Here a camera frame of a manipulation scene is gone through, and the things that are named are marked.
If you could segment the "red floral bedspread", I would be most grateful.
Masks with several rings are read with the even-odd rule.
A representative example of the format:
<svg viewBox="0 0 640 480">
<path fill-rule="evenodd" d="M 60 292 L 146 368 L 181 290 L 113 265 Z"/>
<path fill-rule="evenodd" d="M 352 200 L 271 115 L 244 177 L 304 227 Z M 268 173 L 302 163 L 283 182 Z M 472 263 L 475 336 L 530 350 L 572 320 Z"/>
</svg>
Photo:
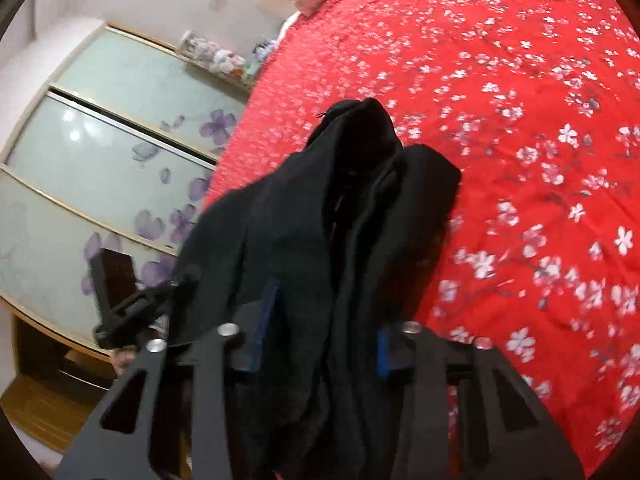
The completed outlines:
<svg viewBox="0 0 640 480">
<path fill-rule="evenodd" d="M 461 169 L 418 317 L 489 337 L 587 474 L 639 408 L 639 39 L 615 0 L 326 0 L 269 59 L 214 174 L 218 200 L 375 98 Z"/>
</svg>

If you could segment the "wardrobe with purple flowers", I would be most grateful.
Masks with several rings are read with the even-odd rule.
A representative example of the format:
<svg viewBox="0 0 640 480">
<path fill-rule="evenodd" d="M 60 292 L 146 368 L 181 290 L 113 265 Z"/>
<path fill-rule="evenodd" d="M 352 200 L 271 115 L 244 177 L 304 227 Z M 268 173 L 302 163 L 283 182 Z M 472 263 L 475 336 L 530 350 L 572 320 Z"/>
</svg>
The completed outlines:
<svg viewBox="0 0 640 480">
<path fill-rule="evenodd" d="M 170 47 L 104 26 L 29 102 L 1 154 L 1 303 L 17 375 L 2 394 L 24 434 L 64 451 L 110 388 L 94 341 L 90 260 L 168 278 L 248 93 Z"/>
</svg>

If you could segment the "black pants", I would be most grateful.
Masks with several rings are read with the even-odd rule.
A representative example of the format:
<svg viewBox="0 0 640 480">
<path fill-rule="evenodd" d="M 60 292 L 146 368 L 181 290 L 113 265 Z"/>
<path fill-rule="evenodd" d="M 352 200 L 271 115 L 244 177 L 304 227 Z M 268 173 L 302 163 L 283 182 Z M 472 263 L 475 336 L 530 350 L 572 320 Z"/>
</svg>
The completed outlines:
<svg viewBox="0 0 640 480">
<path fill-rule="evenodd" d="M 176 264 L 200 278 L 178 341 L 277 289 L 262 366 L 234 389 L 235 474 L 390 475 L 405 387 L 378 377 L 378 332 L 416 312 L 460 180 L 431 148 L 403 146 L 380 102 L 350 100 L 277 170 L 204 211 Z"/>
</svg>

